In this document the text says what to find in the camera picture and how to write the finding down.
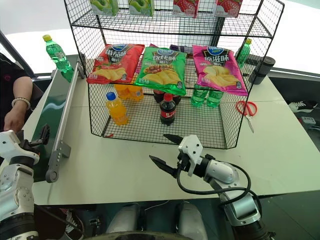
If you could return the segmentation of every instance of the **chip bag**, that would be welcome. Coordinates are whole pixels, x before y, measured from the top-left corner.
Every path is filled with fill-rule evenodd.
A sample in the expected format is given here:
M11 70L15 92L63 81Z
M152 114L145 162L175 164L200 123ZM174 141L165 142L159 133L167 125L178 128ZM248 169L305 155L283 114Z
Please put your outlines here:
M107 44L94 60L93 72L86 81L89 84L130 83L144 48L142 44Z
M187 54L167 48L146 47L134 85L184 96Z
M231 50L216 46L192 46L197 84L226 93L247 96L241 72Z

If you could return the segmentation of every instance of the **pink chip bag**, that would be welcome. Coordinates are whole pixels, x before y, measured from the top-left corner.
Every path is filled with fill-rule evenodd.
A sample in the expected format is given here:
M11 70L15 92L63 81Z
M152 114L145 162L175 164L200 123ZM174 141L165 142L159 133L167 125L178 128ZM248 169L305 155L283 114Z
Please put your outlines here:
M231 50L216 46L192 46L197 84L229 94L247 96L241 72Z

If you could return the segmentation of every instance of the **table surface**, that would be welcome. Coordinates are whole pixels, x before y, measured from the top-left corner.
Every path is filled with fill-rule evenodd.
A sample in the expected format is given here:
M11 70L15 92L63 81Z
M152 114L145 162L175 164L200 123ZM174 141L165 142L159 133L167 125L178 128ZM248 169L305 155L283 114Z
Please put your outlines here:
M175 167L176 145L107 139L90 132L88 89L78 79L63 140L71 146L69 159L61 161L55 183L36 182L32 191L38 205L71 205L212 198L180 190L176 180L156 167L149 155ZM48 90L24 126L31 138ZM258 195L274 195L320 189L320 153L268 77L254 85L250 101L258 105L252 118L254 133L242 123L236 148L208 149L219 161L237 164L251 177ZM241 183L246 178L240 175ZM197 176L181 175L193 190L211 190Z

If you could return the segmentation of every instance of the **metal bracket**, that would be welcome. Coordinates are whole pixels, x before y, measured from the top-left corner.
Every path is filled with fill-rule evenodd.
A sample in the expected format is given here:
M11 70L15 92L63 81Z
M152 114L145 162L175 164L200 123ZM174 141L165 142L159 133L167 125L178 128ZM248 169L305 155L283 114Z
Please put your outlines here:
M62 158L69 158L71 152L71 147L61 141L58 145L58 149L51 153L49 163L48 163L48 170L45 174L45 180L48 183L54 183L59 178L59 166L60 160Z

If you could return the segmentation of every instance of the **wire mesh shelf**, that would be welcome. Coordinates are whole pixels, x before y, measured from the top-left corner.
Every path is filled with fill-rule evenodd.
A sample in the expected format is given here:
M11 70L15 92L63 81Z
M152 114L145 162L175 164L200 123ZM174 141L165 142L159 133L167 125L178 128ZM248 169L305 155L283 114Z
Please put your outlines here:
M240 14L237 18L226 18L221 21L212 12L199 12L197 18L178 18L172 16L172 11L156 11L153 16L130 15L128 9L121 9L116 17L99 16L103 30L135 33L163 33L173 35L202 35L202 36L248 36L271 37L270 32L260 21L255 21L251 34L248 30L254 19L253 15ZM72 26L97 28L99 23L96 15L89 11L74 21Z
M116 16L95 15L88 0L64 0L77 50L85 55L82 65L86 75L93 71L95 58L106 44L144 44L146 47L153 44L160 48L168 48L171 44L218 46L236 53L241 52L250 38L250 55L241 68L250 93L253 84L249 76L268 52L284 4L279 0L243 0L237 18L222 18L213 15L213 2L200 0L197 18L183 18L172 15L173 0L154 0L152 17L130 15L128 0L118 0ZM248 96L224 93L217 108L208 107L206 103L193 107L190 97L197 73L192 58L186 61L184 81L187 94L177 106L175 121L170 126L161 124L160 107L154 100L152 89L143 88L145 96L139 102L123 101L129 123L117 126L105 107L106 93L116 92L113 84L89 84L91 133L104 138L164 144L171 142L163 134L196 134L207 148L236 147L243 115L236 111L235 104L247 101Z

